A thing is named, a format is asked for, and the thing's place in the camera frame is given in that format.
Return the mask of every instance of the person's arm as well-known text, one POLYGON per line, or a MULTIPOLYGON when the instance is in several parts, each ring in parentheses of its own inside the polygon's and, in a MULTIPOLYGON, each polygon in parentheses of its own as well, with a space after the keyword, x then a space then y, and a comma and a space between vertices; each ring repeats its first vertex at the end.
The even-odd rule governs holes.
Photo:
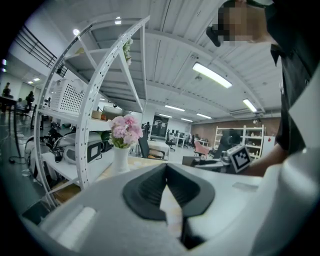
POLYGON ((263 177, 269 166, 281 164, 287 158, 287 156, 288 151, 284 150, 279 144, 276 144, 268 155, 254 161, 241 174, 263 177))

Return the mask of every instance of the black table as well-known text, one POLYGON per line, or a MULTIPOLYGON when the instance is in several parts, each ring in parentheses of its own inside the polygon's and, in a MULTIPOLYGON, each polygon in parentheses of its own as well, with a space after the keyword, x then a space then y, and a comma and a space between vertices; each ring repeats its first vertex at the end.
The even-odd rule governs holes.
POLYGON ((14 140, 15 140, 15 146, 18 150, 19 157, 21 158, 21 153, 19 149, 19 143, 18 143, 18 137, 17 137, 17 119, 16 119, 16 106, 17 106, 17 100, 9 97, 0 96, 0 103, 5 104, 9 107, 9 135, 11 135, 11 107, 13 106, 13 130, 14 130, 14 140))

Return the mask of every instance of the white plastic basket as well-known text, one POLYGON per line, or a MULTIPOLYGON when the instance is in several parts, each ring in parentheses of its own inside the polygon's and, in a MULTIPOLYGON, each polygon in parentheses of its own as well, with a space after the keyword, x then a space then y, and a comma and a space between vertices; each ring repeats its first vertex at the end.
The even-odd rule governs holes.
POLYGON ((51 94, 50 108, 67 114, 79 114, 85 86, 80 79, 61 79, 56 82, 51 94))

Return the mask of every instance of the round light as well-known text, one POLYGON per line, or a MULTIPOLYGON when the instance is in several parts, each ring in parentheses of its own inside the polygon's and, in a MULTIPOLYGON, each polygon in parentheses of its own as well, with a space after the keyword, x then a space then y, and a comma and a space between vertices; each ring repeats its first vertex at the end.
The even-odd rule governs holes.
POLYGON ((79 29, 74 29, 74 30, 73 30, 73 34, 74 34, 75 36, 79 35, 79 33, 80 33, 79 29))

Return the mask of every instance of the hanging plant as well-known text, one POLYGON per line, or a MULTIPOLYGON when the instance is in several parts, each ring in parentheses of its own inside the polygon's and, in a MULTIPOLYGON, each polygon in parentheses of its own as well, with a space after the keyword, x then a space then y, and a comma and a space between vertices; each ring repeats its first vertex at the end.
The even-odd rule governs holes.
POLYGON ((124 46, 122 47, 123 49, 123 53, 124 53, 124 57, 125 57, 125 60, 126 60, 126 64, 128 66, 131 65, 131 55, 130 55, 130 46, 133 44, 133 40, 130 38, 125 44, 124 46))

